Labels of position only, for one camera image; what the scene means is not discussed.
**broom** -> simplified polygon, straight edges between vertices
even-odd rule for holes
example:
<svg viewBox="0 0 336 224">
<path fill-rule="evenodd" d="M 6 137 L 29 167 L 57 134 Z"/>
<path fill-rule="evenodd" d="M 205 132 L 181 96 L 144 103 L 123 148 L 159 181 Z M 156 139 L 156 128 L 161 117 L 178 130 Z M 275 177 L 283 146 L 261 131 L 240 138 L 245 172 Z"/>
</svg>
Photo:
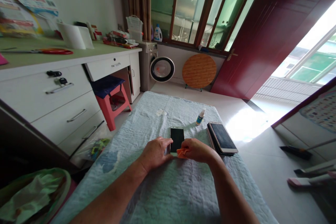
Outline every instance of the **broom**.
<svg viewBox="0 0 336 224">
<path fill-rule="evenodd" d="M 323 145 L 326 145 L 326 144 L 330 144 L 332 142 L 335 142 L 336 141 L 336 138 L 334 139 L 331 139 L 329 141 L 326 141 L 326 142 L 323 142 L 323 143 L 319 143 L 319 144 L 316 144 L 308 149 L 303 149 L 303 148 L 296 148 L 294 146 L 280 146 L 280 149 L 282 149 L 283 151 L 286 151 L 290 154 L 293 154 L 299 158 L 302 158 L 304 160 L 309 160 L 311 158 L 311 156 L 313 154 L 311 154 L 308 150 L 311 150 L 311 149 L 315 149 L 317 147 L 320 147 L 320 146 L 323 146 Z"/>
</svg>

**scissors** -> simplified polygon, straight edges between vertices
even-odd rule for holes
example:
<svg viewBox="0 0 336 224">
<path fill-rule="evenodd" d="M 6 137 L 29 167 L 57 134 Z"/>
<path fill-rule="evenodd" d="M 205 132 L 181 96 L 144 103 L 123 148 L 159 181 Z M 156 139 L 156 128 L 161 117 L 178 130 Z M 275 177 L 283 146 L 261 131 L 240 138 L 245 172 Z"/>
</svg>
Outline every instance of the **scissors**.
<svg viewBox="0 0 336 224">
<path fill-rule="evenodd" d="M 0 53 L 73 54 L 74 52 L 63 48 L 46 48 L 46 49 L 36 49 L 28 51 L 0 51 Z"/>
</svg>

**white desk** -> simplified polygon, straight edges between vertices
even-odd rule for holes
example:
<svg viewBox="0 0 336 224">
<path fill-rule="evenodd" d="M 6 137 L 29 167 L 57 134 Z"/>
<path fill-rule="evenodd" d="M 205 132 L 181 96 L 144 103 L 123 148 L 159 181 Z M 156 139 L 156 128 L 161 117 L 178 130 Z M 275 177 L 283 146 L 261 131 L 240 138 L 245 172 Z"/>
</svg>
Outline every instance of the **white desk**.
<svg viewBox="0 0 336 224">
<path fill-rule="evenodd" d="M 48 38 L 0 38 L 0 43 L 0 49 L 65 48 L 62 40 Z M 71 49 L 70 55 L 3 53 L 9 64 L 0 66 L 0 99 L 10 109 L 1 109 L 67 156 L 104 120 L 88 77 L 96 81 L 114 73 L 125 79 L 131 103 L 140 94 L 138 52 L 142 49 L 112 47 L 102 41 L 93 45 L 95 49 Z M 47 71 L 62 75 L 50 77 Z M 60 78 L 68 83 L 61 85 Z"/>
</svg>

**orange cloth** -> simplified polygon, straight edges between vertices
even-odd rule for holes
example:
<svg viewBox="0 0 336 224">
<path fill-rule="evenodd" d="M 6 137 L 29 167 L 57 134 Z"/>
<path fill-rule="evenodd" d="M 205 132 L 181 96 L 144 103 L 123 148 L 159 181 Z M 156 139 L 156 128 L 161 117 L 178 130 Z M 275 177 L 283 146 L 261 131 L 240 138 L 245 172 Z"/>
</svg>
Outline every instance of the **orange cloth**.
<svg viewBox="0 0 336 224">
<path fill-rule="evenodd" d="M 187 157 L 185 156 L 186 152 L 188 152 L 189 149 L 188 148 L 182 148 L 182 149 L 178 149 L 176 150 L 177 152 L 177 157 L 178 158 L 184 158 L 184 159 L 187 159 Z"/>
</svg>

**washing machine door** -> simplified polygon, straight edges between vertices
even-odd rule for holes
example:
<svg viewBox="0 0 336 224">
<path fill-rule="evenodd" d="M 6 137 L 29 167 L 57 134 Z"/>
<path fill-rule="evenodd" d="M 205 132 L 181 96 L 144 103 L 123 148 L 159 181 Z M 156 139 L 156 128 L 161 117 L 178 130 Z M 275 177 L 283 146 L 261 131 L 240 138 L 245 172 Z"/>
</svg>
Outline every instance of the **washing machine door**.
<svg viewBox="0 0 336 224">
<path fill-rule="evenodd" d="M 174 75 L 174 62 L 167 57 L 152 58 L 152 63 L 150 65 L 150 76 L 157 82 L 169 81 Z"/>
</svg>

